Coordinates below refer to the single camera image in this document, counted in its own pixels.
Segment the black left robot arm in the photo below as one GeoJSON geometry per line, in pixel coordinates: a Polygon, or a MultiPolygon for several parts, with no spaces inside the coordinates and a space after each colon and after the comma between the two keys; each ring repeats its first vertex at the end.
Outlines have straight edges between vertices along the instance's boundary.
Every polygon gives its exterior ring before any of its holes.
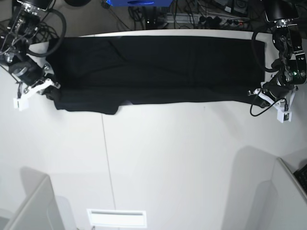
{"type": "Polygon", "coordinates": [[[257,93],[270,104],[286,100],[289,92],[297,90],[298,85],[307,82],[307,61],[302,47],[302,37],[295,20],[299,18],[296,4],[290,0],[264,0],[264,12],[267,23],[253,32],[251,45],[255,60],[260,69],[274,73],[272,79],[262,85],[257,93]],[[265,67],[256,54],[258,33],[272,29],[272,42],[278,50],[278,58],[265,67]]]}

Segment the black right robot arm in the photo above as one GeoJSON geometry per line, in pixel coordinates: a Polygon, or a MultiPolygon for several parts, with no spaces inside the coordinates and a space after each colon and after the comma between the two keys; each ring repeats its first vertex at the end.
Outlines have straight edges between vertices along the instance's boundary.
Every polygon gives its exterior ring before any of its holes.
{"type": "Polygon", "coordinates": [[[49,64],[40,67],[33,58],[46,58],[60,47],[67,30],[64,15],[51,6],[49,0],[20,0],[5,30],[0,34],[0,65],[18,84],[18,100],[33,94],[46,96],[50,100],[59,98],[60,84],[49,64]],[[61,35],[57,42],[45,53],[30,50],[38,32],[44,27],[39,13],[53,13],[62,22],[61,35]]]}

